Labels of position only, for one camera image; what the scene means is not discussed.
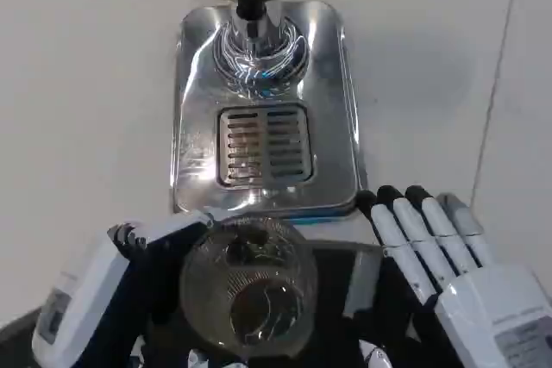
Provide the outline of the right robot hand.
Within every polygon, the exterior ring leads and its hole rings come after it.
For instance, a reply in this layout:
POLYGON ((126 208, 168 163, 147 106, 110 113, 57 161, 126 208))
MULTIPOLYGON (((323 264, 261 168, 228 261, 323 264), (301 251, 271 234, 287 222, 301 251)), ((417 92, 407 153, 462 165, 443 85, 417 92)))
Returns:
POLYGON ((550 296, 494 257, 462 200, 384 185, 355 201, 383 250, 370 320, 386 365, 550 366, 550 296))

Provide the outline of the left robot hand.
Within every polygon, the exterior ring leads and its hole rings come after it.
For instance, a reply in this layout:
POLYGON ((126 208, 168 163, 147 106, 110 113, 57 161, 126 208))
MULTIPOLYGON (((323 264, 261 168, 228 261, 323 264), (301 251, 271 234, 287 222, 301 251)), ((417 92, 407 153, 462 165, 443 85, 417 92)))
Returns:
POLYGON ((177 306, 185 255, 214 217, 206 210, 102 232, 62 269, 32 339, 41 367, 127 367, 153 319, 177 306))

